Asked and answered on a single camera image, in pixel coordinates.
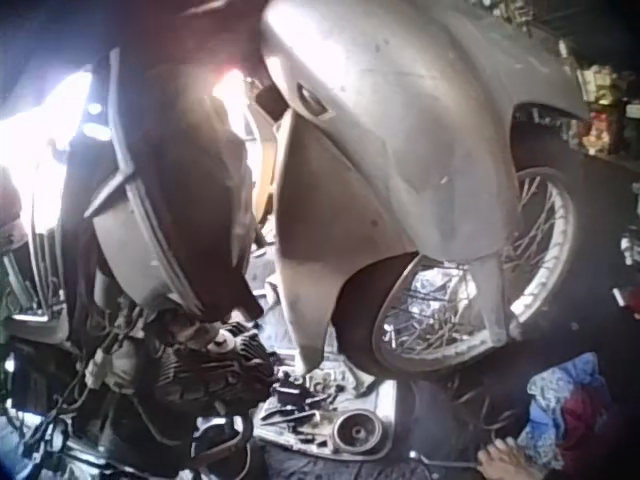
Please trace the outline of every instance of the cloth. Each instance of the cloth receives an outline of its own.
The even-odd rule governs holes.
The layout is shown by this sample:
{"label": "cloth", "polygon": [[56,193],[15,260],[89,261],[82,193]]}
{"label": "cloth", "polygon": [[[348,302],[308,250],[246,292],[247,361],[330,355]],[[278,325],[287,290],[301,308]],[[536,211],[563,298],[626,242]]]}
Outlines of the cloth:
{"label": "cloth", "polygon": [[538,465],[575,471],[595,453],[612,408],[595,353],[585,353],[534,376],[529,422],[518,438]]}

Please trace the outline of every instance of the front fender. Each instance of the front fender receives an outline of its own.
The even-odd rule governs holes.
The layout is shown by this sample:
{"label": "front fender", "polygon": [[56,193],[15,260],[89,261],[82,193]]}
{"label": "front fender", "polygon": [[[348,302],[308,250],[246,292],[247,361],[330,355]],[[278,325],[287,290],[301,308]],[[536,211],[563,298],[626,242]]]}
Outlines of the front fender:
{"label": "front fender", "polygon": [[347,279],[415,246],[324,134],[291,110],[278,130],[274,201],[280,298],[305,373],[322,362]]}
{"label": "front fender", "polygon": [[289,104],[439,260],[491,255],[513,238],[514,107],[585,113],[558,59],[464,0],[272,0],[263,24]]}

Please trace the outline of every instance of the wheel rim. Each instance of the wheel rim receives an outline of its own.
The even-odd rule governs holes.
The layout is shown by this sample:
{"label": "wheel rim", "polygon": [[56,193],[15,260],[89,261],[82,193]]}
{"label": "wheel rim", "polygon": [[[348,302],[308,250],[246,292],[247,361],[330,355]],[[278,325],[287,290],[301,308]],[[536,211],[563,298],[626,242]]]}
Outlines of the wheel rim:
{"label": "wheel rim", "polygon": [[[559,284],[575,242],[575,208],[547,168],[518,174],[523,228],[503,253],[511,310],[525,323]],[[417,257],[389,294],[373,332],[377,358],[388,367],[433,371],[491,350],[473,301],[466,267]]]}

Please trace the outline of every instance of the hand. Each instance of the hand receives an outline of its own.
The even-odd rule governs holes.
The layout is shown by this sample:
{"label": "hand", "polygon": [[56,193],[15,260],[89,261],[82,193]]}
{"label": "hand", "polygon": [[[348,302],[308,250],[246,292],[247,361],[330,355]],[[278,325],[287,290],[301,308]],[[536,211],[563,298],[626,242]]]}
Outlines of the hand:
{"label": "hand", "polygon": [[478,463],[487,480],[543,480],[546,473],[527,460],[513,438],[498,439],[480,450]]}

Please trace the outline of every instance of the blue cloth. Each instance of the blue cloth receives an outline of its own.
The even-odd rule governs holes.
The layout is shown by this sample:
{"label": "blue cloth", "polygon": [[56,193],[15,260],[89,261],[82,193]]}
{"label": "blue cloth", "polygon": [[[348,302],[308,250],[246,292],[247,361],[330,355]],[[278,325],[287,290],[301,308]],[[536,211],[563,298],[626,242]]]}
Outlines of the blue cloth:
{"label": "blue cloth", "polygon": [[529,423],[520,434],[518,443],[538,465],[563,468],[564,460],[558,449],[566,434],[562,407],[579,387],[598,389],[610,402],[607,385],[598,374],[595,353],[580,355],[529,381],[527,391],[534,398],[529,407]]}

